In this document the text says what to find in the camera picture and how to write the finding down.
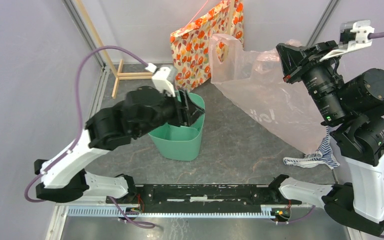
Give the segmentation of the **pink plastic trash bag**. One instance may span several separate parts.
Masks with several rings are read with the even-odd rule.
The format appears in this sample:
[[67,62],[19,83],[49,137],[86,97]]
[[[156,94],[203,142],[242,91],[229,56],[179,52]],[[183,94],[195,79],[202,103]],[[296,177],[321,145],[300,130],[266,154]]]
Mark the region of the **pink plastic trash bag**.
[[284,82],[275,49],[245,51],[231,35],[209,40],[211,83],[270,133],[304,154],[314,153],[327,130],[303,83]]

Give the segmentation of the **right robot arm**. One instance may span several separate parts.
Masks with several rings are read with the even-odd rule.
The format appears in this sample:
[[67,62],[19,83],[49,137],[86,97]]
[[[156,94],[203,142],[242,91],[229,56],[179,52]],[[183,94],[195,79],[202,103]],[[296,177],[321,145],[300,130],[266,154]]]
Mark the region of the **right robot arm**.
[[384,232],[384,70],[371,68],[348,82],[338,74],[339,56],[325,59],[335,41],[312,47],[279,43],[283,81],[302,82],[332,127],[351,182],[314,184],[281,174],[269,184],[275,204],[297,200],[322,208],[337,223],[381,237]]

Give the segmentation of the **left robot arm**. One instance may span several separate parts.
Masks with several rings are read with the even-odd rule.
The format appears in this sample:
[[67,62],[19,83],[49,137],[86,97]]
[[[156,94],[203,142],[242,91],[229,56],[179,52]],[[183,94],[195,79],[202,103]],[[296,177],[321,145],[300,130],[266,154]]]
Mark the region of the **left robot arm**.
[[40,177],[35,187],[36,197],[55,203],[69,203],[83,197],[112,197],[131,204],[137,198],[131,176],[96,175],[86,171],[86,166],[163,125],[189,127],[204,114],[205,109],[186,90],[174,96],[151,86],[130,91],[123,101],[95,113],[59,156],[35,161],[35,174]]

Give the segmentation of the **green plastic trash bin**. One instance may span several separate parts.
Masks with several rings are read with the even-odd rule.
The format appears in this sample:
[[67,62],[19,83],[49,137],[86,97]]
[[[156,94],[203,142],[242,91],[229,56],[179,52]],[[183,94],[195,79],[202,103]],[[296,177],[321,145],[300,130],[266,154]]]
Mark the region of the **green plastic trash bin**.
[[[189,93],[190,99],[203,99]],[[177,161],[192,161],[199,155],[205,113],[193,125],[180,123],[175,97],[166,96],[162,107],[162,125],[148,133],[165,158]]]

